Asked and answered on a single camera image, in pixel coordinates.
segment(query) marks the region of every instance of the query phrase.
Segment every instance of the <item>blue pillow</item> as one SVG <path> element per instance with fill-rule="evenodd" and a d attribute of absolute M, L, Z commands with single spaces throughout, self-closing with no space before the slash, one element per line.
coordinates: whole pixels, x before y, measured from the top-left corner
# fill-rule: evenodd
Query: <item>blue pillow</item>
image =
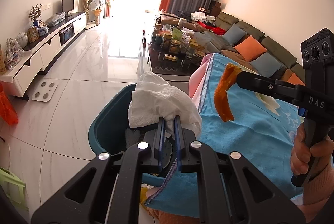
<path fill-rule="evenodd" d="M 276 60 L 270 53 L 262 54 L 258 59 L 250 63 L 259 74 L 264 77 L 271 77 L 276 71 L 283 67 L 283 64 Z"/>
<path fill-rule="evenodd" d="M 222 37 L 233 47 L 245 34 L 247 32 L 240 29 L 236 24 L 233 24 Z"/>

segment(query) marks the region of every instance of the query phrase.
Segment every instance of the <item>blue blanket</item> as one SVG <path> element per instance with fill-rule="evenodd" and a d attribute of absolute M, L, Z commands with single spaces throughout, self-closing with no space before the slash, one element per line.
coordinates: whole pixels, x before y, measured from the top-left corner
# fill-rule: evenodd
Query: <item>blue blanket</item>
<path fill-rule="evenodd" d="M 217 53 L 209 61 L 199 104 L 203 119 L 199 140 L 216 152 L 241 152 L 288 198 L 293 198 L 302 192 L 301 188 L 291 184 L 290 169 L 293 146 L 290 135 L 301 124 L 297 107 L 272 98 L 263 100 L 259 94 L 235 84 L 228 91 L 235 120 L 223 122 L 215 109 L 213 95 L 229 62 L 237 64 Z M 199 217 L 196 174 L 180 173 L 174 163 L 161 190 L 150 197 L 146 204 L 172 214 Z"/>

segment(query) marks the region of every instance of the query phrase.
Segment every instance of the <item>tile floor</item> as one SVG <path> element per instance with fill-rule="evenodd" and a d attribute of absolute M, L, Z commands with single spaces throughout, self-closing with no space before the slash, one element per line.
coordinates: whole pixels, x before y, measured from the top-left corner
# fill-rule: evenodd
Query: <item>tile floor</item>
<path fill-rule="evenodd" d="M 12 99 L 19 123 L 0 123 L 0 166 L 26 182 L 29 221 L 34 211 L 95 157 L 88 129 L 104 106 L 125 86 L 137 82 L 142 27 L 124 28 L 111 18 L 85 31 L 45 75 L 28 88 L 31 97 L 42 79 L 57 81 L 47 103 Z M 158 223 L 140 209 L 139 224 Z"/>

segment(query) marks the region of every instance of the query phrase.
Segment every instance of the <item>brown pants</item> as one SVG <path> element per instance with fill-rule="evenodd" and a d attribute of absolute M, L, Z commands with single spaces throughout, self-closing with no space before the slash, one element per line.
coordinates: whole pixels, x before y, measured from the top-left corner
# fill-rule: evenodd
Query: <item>brown pants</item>
<path fill-rule="evenodd" d="M 172 215 L 163 211 L 147 208 L 148 214 L 159 220 L 160 224 L 199 224 L 199 218 Z"/>

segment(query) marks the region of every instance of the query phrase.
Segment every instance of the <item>green plastic stool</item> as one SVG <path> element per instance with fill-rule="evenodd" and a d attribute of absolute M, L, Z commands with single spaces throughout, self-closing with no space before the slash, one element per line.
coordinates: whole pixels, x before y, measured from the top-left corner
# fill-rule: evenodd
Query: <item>green plastic stool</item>
<path fill-rule="evenodd" d="M 20 199 L 21 199 L 20 202 L 17 202 L 15 200 L 13 200 L 11 198 L 10 194 L 6 192 L 6 195 L 7 195 L 8 199 L 11 201 L 11 203 L 14 206 L 17 206 L 17 207 L 22 208 L 26 211 L 29 211 L 29 209 L 28 209 L 28 207 L 25 203 L 24 192 L 23 192 L 23 189 L 25 188 L 25 182 L 20 180 L 16 175 L 11 173 L 10 171 L 0 167 L 0 184 L 2 186 L 4 186 L 5 182 L 8 182 L 8 183 L 13 184 L 13 185 L 17 185 L 19 187 L 19 193 L 20 193 Z"/>

